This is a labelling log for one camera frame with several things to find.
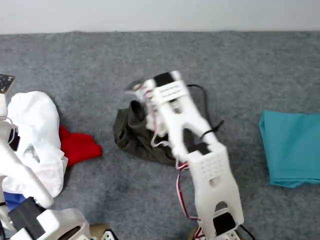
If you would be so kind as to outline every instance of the towel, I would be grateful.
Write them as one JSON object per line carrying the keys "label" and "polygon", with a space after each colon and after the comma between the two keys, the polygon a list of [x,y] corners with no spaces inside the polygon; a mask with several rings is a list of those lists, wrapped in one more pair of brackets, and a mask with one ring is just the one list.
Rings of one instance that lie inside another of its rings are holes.
{"label": "towel", "polygon": [[270,184],[320,183],[320,113],[265,110],[259,122]]}

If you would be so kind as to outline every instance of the white cloth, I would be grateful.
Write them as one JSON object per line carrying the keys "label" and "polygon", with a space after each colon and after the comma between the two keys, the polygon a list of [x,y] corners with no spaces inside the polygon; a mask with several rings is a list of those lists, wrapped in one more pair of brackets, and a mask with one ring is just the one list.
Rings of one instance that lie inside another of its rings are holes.
{"label": "white cloth", "polygon": [[[50,97],[40,91],[17,93],[8,105],[8,117],[18,126],[16,155],[29,166],[52,197],[61,192],[68,159],[60,150],[59,114]],[[31,196],[24,182],[6,177],[5,192]]]}

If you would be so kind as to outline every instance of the circuit board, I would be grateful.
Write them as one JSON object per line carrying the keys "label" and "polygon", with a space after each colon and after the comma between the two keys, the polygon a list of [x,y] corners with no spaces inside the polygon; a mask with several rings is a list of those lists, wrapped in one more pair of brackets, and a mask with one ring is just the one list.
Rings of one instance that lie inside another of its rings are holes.
{"label": "circuit board", "polygon": [[16,77],[11,75],[0,74],[0,94],[6,94]]}

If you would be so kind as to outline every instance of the white wall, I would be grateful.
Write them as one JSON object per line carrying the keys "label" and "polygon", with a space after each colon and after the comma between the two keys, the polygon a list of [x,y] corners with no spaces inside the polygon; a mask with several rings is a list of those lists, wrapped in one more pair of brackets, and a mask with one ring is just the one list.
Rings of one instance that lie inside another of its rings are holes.
{"label": "white wall", "polygon": [[320,0],[0,0],[0,34],[320,30]]}

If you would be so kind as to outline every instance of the dark green cloth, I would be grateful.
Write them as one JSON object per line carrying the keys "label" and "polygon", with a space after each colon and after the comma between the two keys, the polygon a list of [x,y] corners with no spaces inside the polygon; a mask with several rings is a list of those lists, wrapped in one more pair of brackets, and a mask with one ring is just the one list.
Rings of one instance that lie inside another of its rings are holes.
{"label": "dark green cloth", "polygon": [[[113,125],[114,140],[119,148],[138,158],[174,166],[176,161],[168,146],[151,146],[154,132],[146,128],[144,107],[132,101],[128,108],[119,109]],[[156,142],[168,140],[168,136],[157,137]]]}

